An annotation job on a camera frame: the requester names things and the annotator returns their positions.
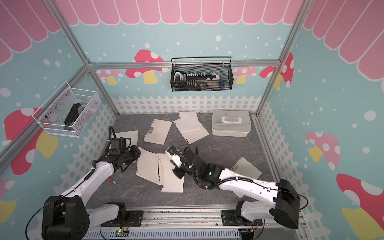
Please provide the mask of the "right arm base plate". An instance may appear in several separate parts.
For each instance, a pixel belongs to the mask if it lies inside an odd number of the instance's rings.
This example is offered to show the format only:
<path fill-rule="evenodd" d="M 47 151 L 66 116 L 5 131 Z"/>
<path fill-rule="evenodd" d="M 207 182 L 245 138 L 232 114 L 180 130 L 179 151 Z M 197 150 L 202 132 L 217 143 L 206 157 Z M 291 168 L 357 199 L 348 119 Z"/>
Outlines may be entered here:
<path fill-rule="evenodd" d="M 251 226 L 258 227 L 263 225 L 262 219 L 249 221 L 243 218 L 240 214 L 235 213 L 235 210 L 222 210 L 221 211 L 223 226 Z"/>

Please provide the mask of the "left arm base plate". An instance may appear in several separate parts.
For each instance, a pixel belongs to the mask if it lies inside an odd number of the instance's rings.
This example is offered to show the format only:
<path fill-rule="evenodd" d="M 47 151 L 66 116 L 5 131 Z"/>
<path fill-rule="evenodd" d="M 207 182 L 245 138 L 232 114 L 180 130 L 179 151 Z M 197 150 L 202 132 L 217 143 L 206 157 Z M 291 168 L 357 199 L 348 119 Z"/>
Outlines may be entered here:
<path fill-rule="evenodd" d="M 140 227 L 143 220 L 143 211 L 126 211 L 119 213 L 114 220 L 107 221 L 102 227 Z"/>

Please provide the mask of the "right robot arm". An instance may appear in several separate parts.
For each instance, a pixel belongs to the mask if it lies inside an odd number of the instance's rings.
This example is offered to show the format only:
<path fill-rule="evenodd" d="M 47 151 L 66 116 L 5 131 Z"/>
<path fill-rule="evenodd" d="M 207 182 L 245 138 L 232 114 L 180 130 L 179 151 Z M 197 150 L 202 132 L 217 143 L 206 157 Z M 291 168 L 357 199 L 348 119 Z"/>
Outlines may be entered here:
<path fill-rule="evenodd" d="M 298 229 L 301 199 L 292 184 L 284 179 L 266 182 L 235 173 L 220 165 L 204 162 L 196 151 L 186 147 L 183 151 L 175 146 L 166 150 L 179 178 L 191 175 L 197 186 L 203 190 L 232 191 L 254 199 L 254 202 L 240 201 L 235 215 L 252 222 L 257 219 L 274 219 L 289 229 Z"/>

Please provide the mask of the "torn lined paper page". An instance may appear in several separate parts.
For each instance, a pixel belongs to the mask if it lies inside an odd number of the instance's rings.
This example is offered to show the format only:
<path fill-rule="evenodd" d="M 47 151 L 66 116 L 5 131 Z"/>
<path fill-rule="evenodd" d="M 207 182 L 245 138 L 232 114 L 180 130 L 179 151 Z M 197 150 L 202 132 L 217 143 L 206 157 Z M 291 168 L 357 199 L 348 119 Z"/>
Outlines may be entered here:
<path fill-rule="evenodd" d="M 195 131 L 186 131 L 182 127 L 182 119 L 175 120 L 174 124 L 176 125 L 179 132 L 182 134 L 183 138 L 188 144 L 192 144 L 209 135 L 209 132 L 204 128 L 204 126 L 200 122 L 198 122 L 200 129 Z"/>

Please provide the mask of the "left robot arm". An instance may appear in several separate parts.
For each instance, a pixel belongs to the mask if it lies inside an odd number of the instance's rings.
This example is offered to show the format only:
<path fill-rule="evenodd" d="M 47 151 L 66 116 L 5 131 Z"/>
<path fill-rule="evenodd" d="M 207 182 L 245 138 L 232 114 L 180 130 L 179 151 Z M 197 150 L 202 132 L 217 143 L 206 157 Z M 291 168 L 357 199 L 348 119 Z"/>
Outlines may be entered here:
<path fill-rule="evenodd" d="M 102 207 L 87 210 L 90 197 L 117 170 L 124 171 L 141 155 L 136 145 L 123 153 L 109 151 L 93 162 L 92 169 L 74 186 L 59 196 L 51 196 L 44 203 L 42 238 L 44 240 L 81 240 L 88 230 L 106 222 L 124 223 L 126 205 L 110 202 Z"/>

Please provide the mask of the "large spiral notebook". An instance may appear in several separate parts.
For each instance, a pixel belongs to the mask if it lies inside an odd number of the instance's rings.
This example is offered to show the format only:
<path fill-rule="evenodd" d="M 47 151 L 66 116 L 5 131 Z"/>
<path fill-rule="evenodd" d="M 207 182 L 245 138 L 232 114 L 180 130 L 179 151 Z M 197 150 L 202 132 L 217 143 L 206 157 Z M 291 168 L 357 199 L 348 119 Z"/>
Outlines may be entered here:
<path fill-rule="evenodd" d="M 116 133 L 116 136 L 122 137 L 122 138 L 127 138 L 126 147 L 128 147 L 129 145 L 130 146 L 137 145 L 139 131 L 128 131 L 128 132 Z"/>

